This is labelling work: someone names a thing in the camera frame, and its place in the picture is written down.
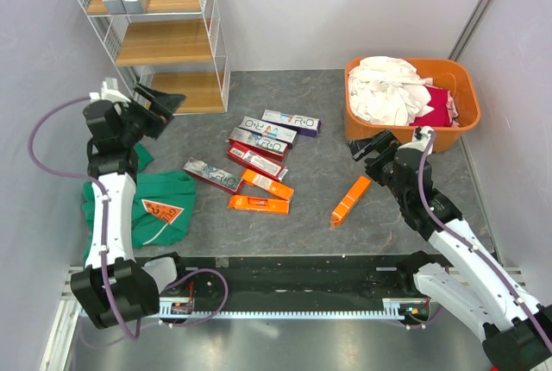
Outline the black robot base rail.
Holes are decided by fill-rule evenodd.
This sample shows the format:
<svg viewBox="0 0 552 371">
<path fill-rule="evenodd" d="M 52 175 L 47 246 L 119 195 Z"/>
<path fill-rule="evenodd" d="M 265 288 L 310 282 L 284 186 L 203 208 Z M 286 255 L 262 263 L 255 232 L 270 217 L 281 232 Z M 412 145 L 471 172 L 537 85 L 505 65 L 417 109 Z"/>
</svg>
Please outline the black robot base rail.
<svg viewBox="0 0 552 371">
<path fill-rule="evenodd" d="M 365 311 L 384 299 L 421 299 L 401 272 L 402 255 L 180 256 L 164 296 L 191 297 L 197 311 Z"/>
</svg>

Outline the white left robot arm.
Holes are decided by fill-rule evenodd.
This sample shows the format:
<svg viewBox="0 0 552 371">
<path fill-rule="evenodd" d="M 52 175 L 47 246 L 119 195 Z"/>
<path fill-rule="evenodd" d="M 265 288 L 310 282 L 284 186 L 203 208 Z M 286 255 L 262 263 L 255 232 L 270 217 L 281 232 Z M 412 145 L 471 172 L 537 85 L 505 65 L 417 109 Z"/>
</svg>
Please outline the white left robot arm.
<svg viewBox="0 0 552 371">
<path fill-rule="evenodd" d="M 99 329 L 138 321 L 158 313 L 160 294 L 182 295 L 189 275 L 169 254 L 140 263 L 131 240 L 131 212 L 138 175 L 135 145 L 158 138 L 185 102 L 183 94 L 135 84 L 126 97 L 112 79 L 103 82 L 83 115 L 91 139 L 87 143 L 87 175 L 94 197 L 89 254 L 82 272 L 71 277 L 73 295 Z"/>
</svg>

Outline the orange box front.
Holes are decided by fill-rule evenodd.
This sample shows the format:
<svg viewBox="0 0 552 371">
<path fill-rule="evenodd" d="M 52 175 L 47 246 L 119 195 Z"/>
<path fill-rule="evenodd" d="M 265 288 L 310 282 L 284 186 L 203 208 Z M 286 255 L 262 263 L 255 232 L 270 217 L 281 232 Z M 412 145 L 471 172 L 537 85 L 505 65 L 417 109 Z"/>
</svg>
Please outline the orange box front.
<svg viewBox="0 0 552 371">
<path fill-rule="evenodd" d="M 268 214 L 287 215 L 289 213 L 290 204 L 282 199 L 234 195 L 229 199 L 228 208 L 237 211 L 256 211 Z"/>
</svg>

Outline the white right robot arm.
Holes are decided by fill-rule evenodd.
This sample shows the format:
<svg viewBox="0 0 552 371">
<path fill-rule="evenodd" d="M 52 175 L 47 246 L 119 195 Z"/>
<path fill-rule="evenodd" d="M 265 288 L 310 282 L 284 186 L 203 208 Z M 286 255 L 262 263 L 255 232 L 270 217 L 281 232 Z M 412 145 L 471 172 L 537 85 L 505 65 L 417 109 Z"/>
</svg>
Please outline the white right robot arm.
<svg viewBox="0 0 552 371">
<path fill-rule="evenodd" d="M 434 187 L 428 157 L 436 138 L 436 130 L 425 126 L 405 144 L 388 129 L 348 142 L 367 176 L 389 189 L 406 224 L 462 277 L 454 279 L 418 251 L 398 265 L 395 286 L 408 297 L 421 293 L 461 321 L 497 369 L 531 370 L 551 358 L 551 308 L 505 271 L 460 210 Z"/>
</svg>

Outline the orange toothpaste box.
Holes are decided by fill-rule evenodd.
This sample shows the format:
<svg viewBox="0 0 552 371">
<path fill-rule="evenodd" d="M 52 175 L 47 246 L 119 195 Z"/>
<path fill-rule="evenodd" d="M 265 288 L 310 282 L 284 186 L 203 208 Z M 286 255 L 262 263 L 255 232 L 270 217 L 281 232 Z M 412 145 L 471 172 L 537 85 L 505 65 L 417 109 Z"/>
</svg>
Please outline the orange toothpaste box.
<svg viewBox="0 0 552 371">
<path fill-rule="evenodd" d="M 354 208 L 357 202 L 364 196 L 371 180 L 365 176 L 360 176 L 342 198 L 330 216 L 330 226 L 336 227 L 342 224 L 349 212 Z"/>
</svg>

